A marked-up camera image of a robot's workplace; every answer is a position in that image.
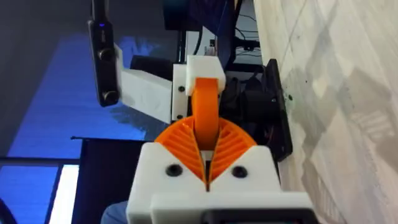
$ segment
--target white plastic part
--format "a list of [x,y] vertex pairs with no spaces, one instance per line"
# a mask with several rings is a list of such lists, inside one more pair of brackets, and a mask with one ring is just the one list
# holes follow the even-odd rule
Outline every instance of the white plastic part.
[[[169,165],[179,164],[183,172],[178,177],[170,177],[165,171]],[[145,143],[141,149],[139,162],[127,203],[126,215],[130,224],[152,223],[152,198],[155,194],[169,195],[184,192],[200,195],[206,192],[205,184],[185,167],[163,145],[157,142]]]
[[[244,167],[248,176],[232,175],[236,166]],[[268,147],[252,146],[210,185],[211,192],[279,192],[280,184]]]
[[[169,177],[165,170],[179,164],[183,172]],[[245,178],[236,178],[231,169],[244,166]],[[253,146],[223,172],[207,192],[204,183],[159,143],[142,147],[136,175],[127,203],[130,224],[199,224],[209,209],[313,209],[305,192],[280,190],[269,149]]]
[[153,224],[200,224],[203,212],[228,208],[313,209],[305,192],[207,192],[156,194],[152,199]]
[[181,64],[173,65],[173,101],[172,101],[172,120],[178,120],[177,116],[183,118],[187,116],[188,96],[184,91],[180,91],[180,86],[185,89],[185,79],[187,78],[187,66]]
[[197,78],[216,78],[218,80],[218,93],[221,93],[225,88],[225,73],[218,57],[188,55],[187,84],[185,85],[188,96],[192,95]]
[[115,45],[121,101],[149,116],[170,123],[172,82],[156,75],[123,67],[122,50]]

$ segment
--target wooden table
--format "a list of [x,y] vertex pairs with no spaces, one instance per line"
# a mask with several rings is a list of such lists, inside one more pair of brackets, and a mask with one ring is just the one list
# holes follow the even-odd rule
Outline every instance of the wooden table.
[[254,7],[262,60],[292,96],[283,189],[307,191],[322,223],[398,223],[398,1]]

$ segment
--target black bar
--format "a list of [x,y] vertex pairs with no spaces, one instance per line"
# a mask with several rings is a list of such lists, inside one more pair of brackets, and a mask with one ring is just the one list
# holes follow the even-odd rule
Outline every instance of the black bar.
[[238,22],[239,14],[241,13],[242,2],[243,2],[243,0],[238,0],[236,7],[235,7],[235,13],[234,13],[235,26],[236,26],[236,23]]
[[181,30],[178,32],[177,63],[185,63],[186,47],[187,47],[187,31]]
[[8,166],[60,166],[79,165],[79,163],[80,159],[0,157],[0,164]]
[[46,224],[48,224],[50,222],[52,209],[54,207],[55,196],[57,195],[58,185],[60,183],[62,169],[63,169],[63,165],[59,165],[58,170],[57,170],[57,175],[55,176],[54,184],[52,186],[49,207],[47,208],[47,214],[45,215],[44,223],[46,223]]

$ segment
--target blue fabric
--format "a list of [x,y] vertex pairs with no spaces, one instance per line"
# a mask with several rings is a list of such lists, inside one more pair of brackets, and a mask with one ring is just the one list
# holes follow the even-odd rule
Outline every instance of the blue fabric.
[[126,202],[119,202],[108,206],[101,218],[101,224],[127,224]]

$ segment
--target white bracket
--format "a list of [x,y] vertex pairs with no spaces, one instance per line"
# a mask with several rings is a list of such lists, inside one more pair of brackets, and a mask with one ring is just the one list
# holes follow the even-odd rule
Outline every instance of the white bracket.
[[115,45],[121,101],[149,116],[170,123],[172,82],[156,75],[123,67],[122,50]]

